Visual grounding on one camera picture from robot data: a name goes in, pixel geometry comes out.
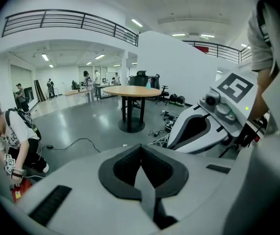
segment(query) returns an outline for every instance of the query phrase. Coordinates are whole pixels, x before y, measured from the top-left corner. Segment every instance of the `black metal railing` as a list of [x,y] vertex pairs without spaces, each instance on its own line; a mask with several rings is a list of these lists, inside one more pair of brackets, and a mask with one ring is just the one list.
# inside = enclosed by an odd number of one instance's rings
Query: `black metal railing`
[[199,48],[204,53],[215,56],[222,57],[231,60],[236,63],[241,62],[240,51],[225,45],[219,45],[214,43],[202,42],[202,41],[184,41],[196,48]]
[[29,29],[70,27],[99,32],[138,46],[137,34],[110,20],[84,12],[61,9],[30,10],[5,19],[1,37]]
[[241,52],[241,62],[243,62],[244,60],[252,56],[250,46],[243,48],[240,52]]

